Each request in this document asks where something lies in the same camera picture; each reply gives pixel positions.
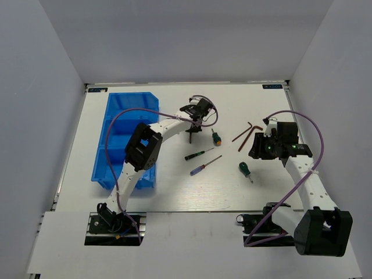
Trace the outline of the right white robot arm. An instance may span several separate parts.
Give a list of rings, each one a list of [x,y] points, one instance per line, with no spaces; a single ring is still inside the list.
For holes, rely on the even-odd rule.
[[[313,154],[299,143],[295,122],[265,119],[266,130],[256,133],[249,156],[253,159],[279,159],[294,181],[290,193],[297,192],[303,213],[285,204],[268,203],[269,212],[251,230],[253,236],[263,226],[266,230],[290,235],[300,255],[342,257],[346,252],[353,219],[330,198],[316,172]]]

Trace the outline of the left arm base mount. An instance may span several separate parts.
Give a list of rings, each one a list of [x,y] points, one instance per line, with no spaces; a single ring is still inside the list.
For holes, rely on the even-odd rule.
[[[106,203],[99,203],[90,214],[85,246],[140,246],[145,236],[146,215],[111,211]]]

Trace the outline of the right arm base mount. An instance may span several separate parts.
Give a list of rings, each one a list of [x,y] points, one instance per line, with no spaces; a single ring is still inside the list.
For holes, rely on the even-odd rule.
[[[276,204],[277,204],[276,202],[268,202],[263,207],[262,213],[260,214],[242,213],[235,218],[236,223],[242,227],[242,232],[245,234],[245,236],[243,236],[244,241],[251,233],[251,231],[256,227],[256,225],[261,221],[261,219],[264,218],[264,216],[268,214]],[[271,220],[271,217],[269,217],[268,220],[266,220],[265,223],[257,230],[257,232],[255,232],[255,234],[248,243],[250,244],[256,241],[263,240],[265,238],[276,237],[283,233],[285,233],[285,231],[280,226],[274,224]],[[277,238],[271,241],[255,245],[255,247],[294,247],[294,246],[295,246],[294,239],[289,234],[281,238]]]

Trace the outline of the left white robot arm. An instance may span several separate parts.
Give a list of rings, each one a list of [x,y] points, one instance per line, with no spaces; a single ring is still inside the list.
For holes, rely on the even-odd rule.
[[[115,121],[123,114],[136,110],[164,116],[165,119],[153,124],[139,123],[136,126],[124,149],[123,167],[117,176],[108,154],[110,132]],[[190,97],[189,104],[179,108],[173,115],[145,108],[130,108],[118,113],[111,121],[105,138],[106,161],[113,174],[115,186],[107,200],[97,204],[97,213],[103,219],[103,225],[109,231],[116,232],[123,225],[123,217],[135,224],[136,221],[126,212],[127,203],[138,180],[156,163],[162,143],[183,131],[198,133],[203,127],[211,127],[216,124],[218,117],[216,106],[202,95]]]

